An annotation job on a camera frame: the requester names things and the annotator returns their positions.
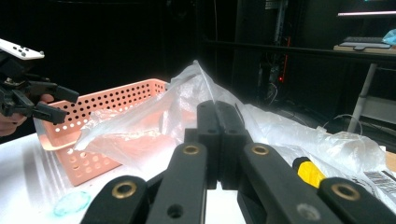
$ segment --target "wire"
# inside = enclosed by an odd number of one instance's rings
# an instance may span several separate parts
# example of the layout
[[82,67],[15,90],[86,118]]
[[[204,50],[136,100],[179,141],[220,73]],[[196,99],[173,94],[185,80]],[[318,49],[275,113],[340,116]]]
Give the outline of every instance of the wire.
[[385,131],[385,130],[382,129],[382,128],[384,128],[384,126],[374,125],[374,124],[368,123],[368,122],[362,122],[362,124],[363,124],[363,125],[370,125],[370,126],[372,126],[373,128],[379,130],[379,131],[382,132],[382,133],[386,133],[386,134],[388,134],[388,135],[391,135],[391,136],[393,136],[393,137],[396,137],[396,130],[387,128],[388,130],[390,130],[390,131],[392,132],[392,133],[390,133],[390,132],[387,132],[387,131]]
[[270,85],[272,85],[274,88],[275,88],[275,95],[274,95],[274,98],[271,100],[271,102],[270,102],[270,104],[275,100],[275,98],[276,98],[276,96],[277,96],[277,87],[276,87],[276,85],[274,84],[274,83],[270,83]]
[[287,114],[289,114],[289,115],[292,115],[292,118],[297,118],[297,120],[301,121],[306,127],[309,127],[309,126],[305,123],[305,121],[303,121],[303,120],[300,119],[299,117],[295,116],[295,113],[294,113],[294,114],[291,114],[289,111],[286,111],[286,110],[280,110],[280,111],[283,111],[283,112],[285,112],[285,113],[287,113]]
[[[349,115],[349,114],[342,114],[342,115],[336,116],[336,117],[333,118],[332,120],[339,119],[339,118],[342,118],[342,117],[351,117],[351,118],[355,119],[355,120],[359,123],[359,126],[361,127],[361,135],[363,134],[363,128],[362,128],[362,126],[361,126],[361,122],[360,122],[358,119],[354,118],[352,115]],[[322,128],[324,128],[324,126],[326,126],[328,123],[329,123],[329,121],[327,121],[325,124],[323,124]]]

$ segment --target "white table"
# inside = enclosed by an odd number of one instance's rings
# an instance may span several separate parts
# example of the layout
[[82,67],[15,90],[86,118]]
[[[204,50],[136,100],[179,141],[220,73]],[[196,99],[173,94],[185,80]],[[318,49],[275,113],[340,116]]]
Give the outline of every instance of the white table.
[[[356,51],[352,47],[340,47],[338,45],[334,46],[333,49],[341,51]],[[396,55],[396,49],[394,48],[366,48],[364,50],[359,50],[359,52]],[[364,80],[363,87],[361,88],[361,93],[359,94],[358,101],[355,104],[355,108],[353,110],[352,120],[349,122],[349,126],[347,128],[347,131],[350,133],[355,132],[356,126],[361,116],[396,124],[396,116],[394,115],[396,112],[396,102],[368,95],[376,68],[376,63],[370,64],[366,79]]]
[[[137,175],[120,166],[73,187],[55,154],[42,149],[35,133],[0,145],[0,170],[0,223],[79,223],[108,181],[121,175]],[[59,208],[64,196],[70,198],[82,192],[91,196],[87,203],[69,202],[73,203],[70,206],[79,203],[79,211],[55,215],[54,209]],[[205,223],[245,223],[235,191],[219,187],[208,191]]]

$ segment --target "clear plastic bag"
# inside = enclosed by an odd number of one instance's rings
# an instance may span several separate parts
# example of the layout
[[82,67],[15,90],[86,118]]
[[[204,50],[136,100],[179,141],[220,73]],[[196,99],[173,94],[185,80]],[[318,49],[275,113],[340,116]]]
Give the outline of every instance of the clear plastic bag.
[[237,105],[253,141],[271,145],[290,165],[296,158],[308,157],[325,176],[363,183],[396,211],[393,196],[365,174],[388,170],[385,152],[376,142],[354,133],[325,133],[243,105],[216,85],[196,61],[171,80],[166,92],[124,112],[92,113],[75,149],[103,153],[150,179],[166,169],[173,150],[183,142],[184,130],[196,128],[196,107],[207,100]]
[[145,171],[145,178],[166,169],[184,130],[196,127],[196,107],[207,100],[243,106],[216,85],[198,62],[172,78],[167,91],[127,111],[98,110],[81,129],[75,150],[107,155],[121,164]]

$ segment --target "perforated basket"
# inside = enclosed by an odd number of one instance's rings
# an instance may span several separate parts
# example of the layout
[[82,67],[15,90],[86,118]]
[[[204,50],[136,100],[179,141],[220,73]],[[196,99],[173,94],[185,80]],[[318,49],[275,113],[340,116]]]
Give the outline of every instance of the perforated basket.
[[54,125],[34,119],[38,139],[45,150],[56,150],[68,179],[77,186],[120,165],[102,154],[73,150],[80,129],[91,112],[102,108],[126,110],[165,91],[165,85],[166,82],[159,79],[148,79],[80,96],[75,104],[66,101],[53,103],[51,106],[67,111],[64,123]]

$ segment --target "black bracket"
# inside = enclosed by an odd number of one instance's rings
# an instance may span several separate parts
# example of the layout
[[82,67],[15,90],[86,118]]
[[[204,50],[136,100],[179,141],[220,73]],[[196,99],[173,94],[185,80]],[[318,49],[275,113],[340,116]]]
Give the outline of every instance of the black bracket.
[[238,190],[246,223],[396,223],[363,187],[343,178],[307,185],[272,147],[253,143],[237,107],[207,101],[168,168],[147,183],[110,181],[81,223],[204,223],[206,190]]
[[39,103],[42,94],[75,103],[78,92],[50,82],[48,78],[27,74],[33,67],[30,61],[18,59],[0,51],[0,113],[10,117],[20,113],[26,117],[43,119],[54,124],[64,123],[66,112]]

